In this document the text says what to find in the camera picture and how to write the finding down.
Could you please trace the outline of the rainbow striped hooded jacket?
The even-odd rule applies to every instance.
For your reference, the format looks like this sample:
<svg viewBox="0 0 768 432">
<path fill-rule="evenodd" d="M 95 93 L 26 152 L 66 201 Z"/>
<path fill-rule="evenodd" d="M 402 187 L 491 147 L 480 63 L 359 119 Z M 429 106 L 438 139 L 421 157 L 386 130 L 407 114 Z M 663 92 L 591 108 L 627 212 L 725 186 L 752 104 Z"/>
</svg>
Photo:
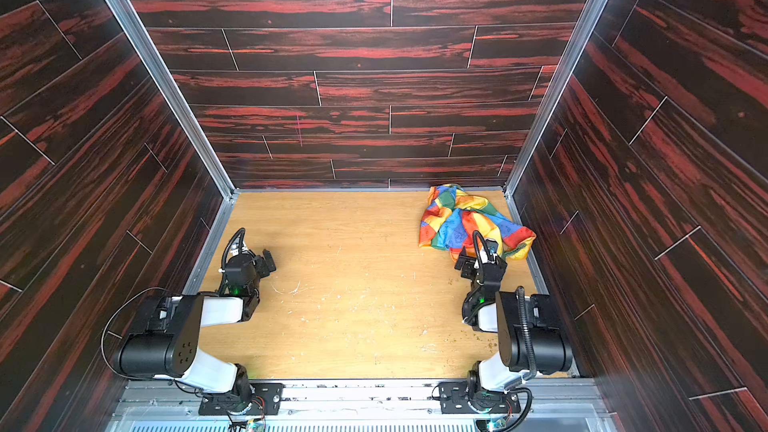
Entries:
<svg viewBox="0 0 768 432">
<path fill-rule="evenodd" d="M 457 184 L 431 187 L 427 201 L 418 246 L 448 251 L 454 261 L 463 249 L 470 256 L 476 255 L 472 239 L 475 231 L 487 242 L 497 242 L 503 259 L 526 259 L 536 239 L 534 231 L 514 223 L 488 199 L 471 195 Z"/>
</svg>

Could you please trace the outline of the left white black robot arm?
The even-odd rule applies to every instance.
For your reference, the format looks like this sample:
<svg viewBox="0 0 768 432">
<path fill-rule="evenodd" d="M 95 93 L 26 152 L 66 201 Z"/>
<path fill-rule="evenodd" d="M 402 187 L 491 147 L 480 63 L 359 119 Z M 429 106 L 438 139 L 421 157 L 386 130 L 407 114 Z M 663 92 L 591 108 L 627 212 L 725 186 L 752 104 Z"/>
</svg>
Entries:
<svg viewBox="0 0 768 432">
<path fill-rule="evenodd" d="M 199 391 L 230 414 L 270 403 L 257 395 L 245 366 L 225 362 L 199 346 L 203 328 L 249 321 L 260 303 L 259 283 L 277 266 L 268 250 L 227 256 L 216 293 L 144 300 L 115 352 L 116 372 L 133 380 L 174 380 Z"/>
</svg>

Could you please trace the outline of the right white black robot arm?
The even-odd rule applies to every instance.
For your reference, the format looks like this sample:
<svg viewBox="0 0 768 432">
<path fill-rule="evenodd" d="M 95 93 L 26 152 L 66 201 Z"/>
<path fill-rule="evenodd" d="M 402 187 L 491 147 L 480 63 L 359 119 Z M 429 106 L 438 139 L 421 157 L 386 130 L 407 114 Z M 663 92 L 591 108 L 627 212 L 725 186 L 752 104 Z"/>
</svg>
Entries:
<svg viewBox="0 0 768 432">
<path fill-rule="evenodd" d="M 516 413 L 517 394 L 538 375 L 568 371 L 572 347 L 552 298 L 501 289 L 507 263 L 498 243 L 479 232 L 472 236 L 473 254 L 462 250 L 455 268 L 470 281 L 462 303 L 462 321 L 476 332 L 494 334 L 498 350 L 479 361 L 467 378 L 440 385 L 445 413 Z"/>
</svg>

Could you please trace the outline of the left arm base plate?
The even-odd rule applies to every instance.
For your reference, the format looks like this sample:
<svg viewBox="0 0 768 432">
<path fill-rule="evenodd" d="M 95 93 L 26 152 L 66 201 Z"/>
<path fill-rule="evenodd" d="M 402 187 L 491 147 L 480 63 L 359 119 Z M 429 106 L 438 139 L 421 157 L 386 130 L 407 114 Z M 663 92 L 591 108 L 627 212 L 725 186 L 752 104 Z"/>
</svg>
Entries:
<svg viewBox="0 0 768 432">
<path fill-rule="evenodd" d="M 235 391 L 227 393 L 204 393 L 198 409 L 201 416 L 270 416 L 277 415 L 285 385 L 279 382 L 250 382 L 245 394 Z"/>
</svg>

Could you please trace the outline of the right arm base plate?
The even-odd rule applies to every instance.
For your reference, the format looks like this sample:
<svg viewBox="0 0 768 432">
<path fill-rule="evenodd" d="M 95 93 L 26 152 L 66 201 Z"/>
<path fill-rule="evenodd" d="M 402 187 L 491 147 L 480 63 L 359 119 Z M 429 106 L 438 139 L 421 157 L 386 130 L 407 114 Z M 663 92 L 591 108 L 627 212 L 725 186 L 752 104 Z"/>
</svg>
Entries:
<svg viewBox="0 0 768 432">
<path fill-rule="evenodd" d="M 522 411 L 515 394 L 488 391 L 468 380 L 440 382 L 436 391 L 443 414 L 512 415 Z"/>
</svg>

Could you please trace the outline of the aluminium front rail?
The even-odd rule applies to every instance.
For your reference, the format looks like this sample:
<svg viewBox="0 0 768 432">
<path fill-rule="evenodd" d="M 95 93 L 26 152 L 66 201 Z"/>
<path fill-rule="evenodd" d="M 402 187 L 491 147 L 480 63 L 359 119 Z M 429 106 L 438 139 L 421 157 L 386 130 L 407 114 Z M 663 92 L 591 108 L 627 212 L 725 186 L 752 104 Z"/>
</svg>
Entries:
<svg viewBox="0 0 768 432">
<path fill-rule="evenodd" d="M 505 409 L 487 413 L 450 398 L 442 379 L 258 381 L 272 408 L 246 414 L 202 414 L 201 398 L 175 385 L 131 383 L 109 420 L 109 431 L 498 431 L 517 420 Z M 613 412 L 590 379 L 536 379 L 521 431 L 616 431 Z"/>
</svg>

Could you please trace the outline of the right aluminium corner post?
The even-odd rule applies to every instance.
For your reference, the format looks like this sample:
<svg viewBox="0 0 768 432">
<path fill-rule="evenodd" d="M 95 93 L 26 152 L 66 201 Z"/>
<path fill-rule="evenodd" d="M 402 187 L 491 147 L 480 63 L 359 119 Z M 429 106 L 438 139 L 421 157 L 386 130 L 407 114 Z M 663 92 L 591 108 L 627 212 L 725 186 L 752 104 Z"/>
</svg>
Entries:
<svg viewBox="0 0 768 432">
<path fill-rule="evenodd" d="M 552 76 L 550 85 L 537 110 L 532 127 L 521 148 L 511 175 L 505 185 L 505 197 L 508 202 L 513 200 L 513 194 L 521 181 L 525 169 L 532 159 L 535 149 L 550 122 L 556 106 L 565 90 L 568 81 L 577 66 L 586 44 L 602 16 L 608 0 L 587 0 L 571 38 Z"/>
</svg>

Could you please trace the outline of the aluminium corner post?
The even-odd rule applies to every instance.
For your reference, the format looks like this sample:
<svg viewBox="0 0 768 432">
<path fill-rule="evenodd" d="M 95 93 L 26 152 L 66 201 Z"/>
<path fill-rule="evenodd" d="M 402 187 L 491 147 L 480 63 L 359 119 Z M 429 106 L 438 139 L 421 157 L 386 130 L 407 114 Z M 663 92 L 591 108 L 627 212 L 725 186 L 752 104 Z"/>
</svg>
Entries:
<svg viewBox="0 0 768 432">
<path fill-rule="evenodd" d="M 525 169 L 532 159 L 535 149 L 550 122 L 556 106 L 565 90 L 568 81 L 577 66 L 586 44 L 602 16 L 608 0 L 587 0 L 571 38 L 552 76 L 550 85 L 537 110 L 532 127 L 521 148 L 511 175 L 505 185 L 505 197 L 508 202 L 513 200 L 513 194 L 521 181 Z"/>
<path fill-rule="evenodd" d="M 131 1 L 104 1 L 202 160 L 222 197 L 226 201 L 233 201 L 236 195 L 236 187 L 216 156 L 210 141 L 203 132 L 190 105 L 163 61 Z"/>
</svg>

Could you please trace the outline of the left aluminium corner post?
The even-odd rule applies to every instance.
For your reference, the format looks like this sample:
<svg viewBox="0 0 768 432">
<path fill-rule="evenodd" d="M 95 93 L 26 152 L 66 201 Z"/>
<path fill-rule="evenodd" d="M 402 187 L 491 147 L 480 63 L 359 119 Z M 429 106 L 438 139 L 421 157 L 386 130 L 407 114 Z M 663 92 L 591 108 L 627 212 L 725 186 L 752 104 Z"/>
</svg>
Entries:
<svg viewBox="0 0 768 432">
<path fill-rule="evenodd" d="M 131 1 L 104 1 L 202 160 L 222 197 L 226 201 L 233 201 L 236 195 L 236 187 L 216 156 L 210 141 L 203 132 L 190 105 L 163 61 Z"/>
</svg>

